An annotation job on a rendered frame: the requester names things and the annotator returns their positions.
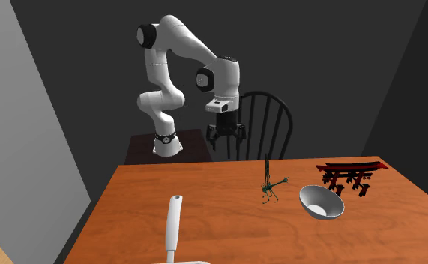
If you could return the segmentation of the dark red robot stand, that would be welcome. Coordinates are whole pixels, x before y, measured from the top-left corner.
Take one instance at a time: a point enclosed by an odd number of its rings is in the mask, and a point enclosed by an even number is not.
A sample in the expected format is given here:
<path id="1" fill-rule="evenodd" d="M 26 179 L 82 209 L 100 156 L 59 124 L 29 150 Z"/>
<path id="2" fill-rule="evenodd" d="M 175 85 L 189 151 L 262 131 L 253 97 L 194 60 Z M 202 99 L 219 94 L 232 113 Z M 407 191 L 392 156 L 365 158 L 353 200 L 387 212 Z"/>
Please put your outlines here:
<path id="1" fill-rule="evenodd" d="M 180 164 L 212 162 L 208 147 L 200 129 L 182 130 L 178 138 L 183 150 L 173 157 L 160 157 L 152 153 L 154 136 L 152 134 L 132 136 L 130 138 L 125 165 L 141 164 Z"/>

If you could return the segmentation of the white handled kitchen tool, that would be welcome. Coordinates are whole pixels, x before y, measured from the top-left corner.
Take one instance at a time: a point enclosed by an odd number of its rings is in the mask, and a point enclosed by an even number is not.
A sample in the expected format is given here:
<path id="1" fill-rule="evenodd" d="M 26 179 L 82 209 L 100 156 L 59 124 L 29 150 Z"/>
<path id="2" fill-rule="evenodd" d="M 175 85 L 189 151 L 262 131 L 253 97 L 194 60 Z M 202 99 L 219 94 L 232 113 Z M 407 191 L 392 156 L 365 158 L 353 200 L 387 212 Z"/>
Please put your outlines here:
<path id="1" fill-rule="evenodd" d="M 181 195 L 174 195 L 170 198 L 165 231 L 166 260 L 165 262 L 154 264 L 210 264 L 209 262 L 200 260 L 183 262 L 175 261 L 175 252 L 177 251 L 178 246 L 182 203 L 183 196 Z"/>

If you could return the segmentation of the black wooden spindle chair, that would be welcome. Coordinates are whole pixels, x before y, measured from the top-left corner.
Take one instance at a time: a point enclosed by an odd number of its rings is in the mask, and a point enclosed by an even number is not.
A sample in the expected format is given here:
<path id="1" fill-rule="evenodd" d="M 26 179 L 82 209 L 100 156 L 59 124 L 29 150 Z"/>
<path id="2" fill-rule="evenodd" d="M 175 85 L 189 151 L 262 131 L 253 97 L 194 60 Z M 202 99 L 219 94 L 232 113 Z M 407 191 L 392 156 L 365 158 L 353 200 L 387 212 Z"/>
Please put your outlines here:
<path id="1" fill-rule="evenodd" d="M 259 161 L 285 157 L 294 129 L 293 118 L 286 103 L 266 91 L 249 91 L 240 96 L 238 123 L 246 128 L 247 138 L 235 140 L 237 161 Z"/>

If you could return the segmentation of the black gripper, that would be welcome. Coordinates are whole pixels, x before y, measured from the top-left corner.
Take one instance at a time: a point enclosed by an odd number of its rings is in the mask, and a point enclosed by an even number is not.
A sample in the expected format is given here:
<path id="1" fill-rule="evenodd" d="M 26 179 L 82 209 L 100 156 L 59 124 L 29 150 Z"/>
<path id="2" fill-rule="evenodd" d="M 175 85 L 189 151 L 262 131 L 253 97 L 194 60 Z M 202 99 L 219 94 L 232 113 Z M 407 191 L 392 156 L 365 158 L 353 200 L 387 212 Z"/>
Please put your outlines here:
<path id="1" fill-rule="evenodd" d="M 216 125 L 209 124 L 206 128 L 206 141 L 216 151 L 216 141 L 220 135 L 234 135 L 237 142 L 247 138 L 245 125 L 238 123 L 238 112 L 228 111 L 216 114 Z"/>

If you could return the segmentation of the white bowl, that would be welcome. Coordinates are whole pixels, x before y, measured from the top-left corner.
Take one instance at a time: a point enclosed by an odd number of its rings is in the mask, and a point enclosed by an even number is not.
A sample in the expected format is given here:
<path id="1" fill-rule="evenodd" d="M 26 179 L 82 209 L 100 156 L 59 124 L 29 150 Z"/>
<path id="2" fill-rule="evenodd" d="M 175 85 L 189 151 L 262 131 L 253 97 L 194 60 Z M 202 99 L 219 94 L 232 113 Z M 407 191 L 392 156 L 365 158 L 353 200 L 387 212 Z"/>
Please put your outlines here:
<path id="1" fill-rule="evenodd" d="M 317 220 L 337 219 L 345 211 L 344 202 L 331 190 L 318 185 L 300 189 L 299 200 L 308 215 Z"/>

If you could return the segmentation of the green dragonfly figure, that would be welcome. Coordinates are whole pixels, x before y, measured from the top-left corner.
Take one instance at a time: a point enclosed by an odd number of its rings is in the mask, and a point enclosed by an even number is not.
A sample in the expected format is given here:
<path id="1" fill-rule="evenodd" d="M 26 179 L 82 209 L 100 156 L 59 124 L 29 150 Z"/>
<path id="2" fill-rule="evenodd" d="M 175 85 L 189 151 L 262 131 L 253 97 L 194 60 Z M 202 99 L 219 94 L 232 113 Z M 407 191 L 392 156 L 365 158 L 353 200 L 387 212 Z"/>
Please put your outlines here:
<path id="1" fill-rule="evenodd" d="M 289 181 L 289 177 L 284 177 L 281 181 L 272 184 L 270 182 L 271 180 L 271 175 L 270 175 L 270 155 L 269 153 L 265 154 L 265 177 L 264 177 L 264 183 L 261 185 L 261 189 L 263 192 L 263 198 L 266 198 L 267 201 L 264 202 L 264 204 L 269 203 L 270 202 L 270 198 L 272 196 L 274 196 L 276 198 L 276 203 L 279 201 L 277 195 L 275 194 L 275 192 L 273 191 L 273 188 L 275 186 L 278 186 L 282 183 L 287 183 Z"/>

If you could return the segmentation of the red torii gate model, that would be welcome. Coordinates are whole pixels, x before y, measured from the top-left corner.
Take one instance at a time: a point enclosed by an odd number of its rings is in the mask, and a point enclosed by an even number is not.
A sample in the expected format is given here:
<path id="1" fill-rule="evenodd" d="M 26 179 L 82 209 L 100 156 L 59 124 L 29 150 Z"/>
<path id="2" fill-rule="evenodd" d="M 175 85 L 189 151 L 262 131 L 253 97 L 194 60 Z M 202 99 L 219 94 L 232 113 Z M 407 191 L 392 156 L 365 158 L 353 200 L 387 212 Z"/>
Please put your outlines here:
<path id="1" fill-rule="evenodd" d="M 340 197 L 344 186 L 337 184 L 338 179 L 345 179 L 347 184 L 352 184 L 352 190 L 360 190 L 358 196 L 365 197 L 370 185 L 364 183 L 369 180 L 377 170 L 386 170 L 388 167 L 380 161 L 363 163 L 326 163 L 316 165 L 319 172 L 323 172 L 322 182 L 329 184 L 328 189 L 334 191 Z"/>

